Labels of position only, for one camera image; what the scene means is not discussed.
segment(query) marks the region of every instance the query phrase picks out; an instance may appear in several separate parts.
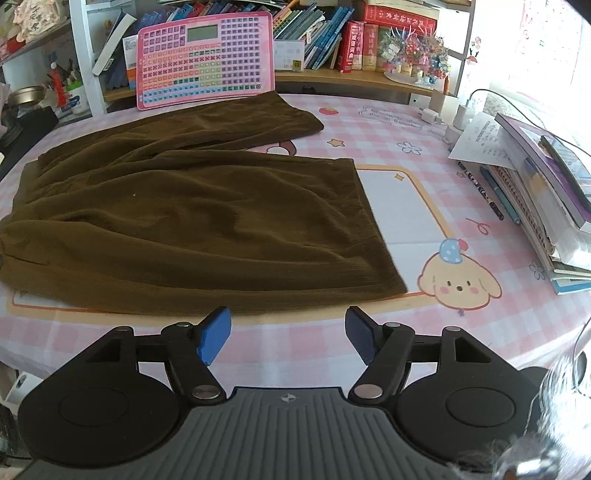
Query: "cartoon dog print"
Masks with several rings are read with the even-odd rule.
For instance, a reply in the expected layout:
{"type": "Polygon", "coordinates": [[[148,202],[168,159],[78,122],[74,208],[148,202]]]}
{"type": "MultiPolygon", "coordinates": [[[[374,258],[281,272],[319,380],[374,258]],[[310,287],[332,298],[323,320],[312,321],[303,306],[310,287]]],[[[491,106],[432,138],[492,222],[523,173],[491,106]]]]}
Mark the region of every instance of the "cartoon dog print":
{"type": "Polygon", "coordinates": [[[486,307],[491,298],[501,298],[501,285],[477,261],[462,252],[468,250],[464,240],[447,238],[439,247],[418,278],[423,293],[435,297],[439,303],[458,309],[477,310],[486,307]]]}
{"type": "Polygon", "coordinates": [[[267,148],[267,153],[274,153],[275,155],[289,155],[293,157],[297,153],[296,146],[291,140],[279,142],[278,145],[267,148]]]}

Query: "metal bowl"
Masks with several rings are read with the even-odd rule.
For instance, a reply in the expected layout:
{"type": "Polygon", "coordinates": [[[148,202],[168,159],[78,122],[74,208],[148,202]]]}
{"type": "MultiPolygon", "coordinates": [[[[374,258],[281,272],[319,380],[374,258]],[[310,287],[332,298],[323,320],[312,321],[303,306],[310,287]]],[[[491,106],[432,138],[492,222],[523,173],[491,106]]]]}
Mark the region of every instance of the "metal bowl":
{"type": "Polygon", "coordinates": [[[45,87],[35,85],[33,87],[25,87],[12,92],[8,96],[9,106],[33,106],[41,102],[45,98],[45,87]]]}

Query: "gray gripper base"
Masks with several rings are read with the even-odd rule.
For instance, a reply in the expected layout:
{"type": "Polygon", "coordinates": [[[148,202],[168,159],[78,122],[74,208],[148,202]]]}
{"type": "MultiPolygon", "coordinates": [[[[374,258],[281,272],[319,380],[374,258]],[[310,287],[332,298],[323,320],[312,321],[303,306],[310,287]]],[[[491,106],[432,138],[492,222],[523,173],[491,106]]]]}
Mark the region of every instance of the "gray gripper base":
{"type": "Polygon", "coordinates": [[[142,458],[99,470],[37,460],[18,477],[198,479],[453,480],[455,476],[409,447],[382,410],[348,403],[340,388],[238,387],[224,404],[192,409],[167,443],[142,458]]]}

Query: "brown corduroy pants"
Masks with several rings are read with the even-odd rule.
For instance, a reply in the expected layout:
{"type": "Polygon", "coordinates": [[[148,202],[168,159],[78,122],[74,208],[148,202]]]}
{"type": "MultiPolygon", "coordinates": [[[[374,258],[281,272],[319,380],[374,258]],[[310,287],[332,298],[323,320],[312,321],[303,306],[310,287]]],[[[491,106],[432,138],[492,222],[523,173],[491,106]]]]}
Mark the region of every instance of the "brown corduroy pants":
{"type": "Polygon", "coordinates": [[[244,151],[317,133],[275,92],[78,138],[25,166],[0,280],[120,313],[236,313],[405,292],[351,159],[244,151]]]}

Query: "blue gripper pad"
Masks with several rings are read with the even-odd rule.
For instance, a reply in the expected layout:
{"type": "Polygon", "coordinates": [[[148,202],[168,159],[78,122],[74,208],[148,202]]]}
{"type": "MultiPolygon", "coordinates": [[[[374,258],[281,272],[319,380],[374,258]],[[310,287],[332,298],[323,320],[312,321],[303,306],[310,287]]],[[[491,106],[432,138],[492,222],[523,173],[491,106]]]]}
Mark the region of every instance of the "blue gripper pad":
{"type": "Polygon", "coordinates": [[[201,332],[201,344],[197,354],[208,367],[213,363],[218,353],[230,337],[232,329],[232,315],[224,308],[214,319],[206,318],[210,323],[201,332]]]}
{"type": "Polygon", "coordinates": [[[345,314],[345,333],[363,363],[369,365],[373,362],[378,354],[374,329],[351,308],[345,314]]]}

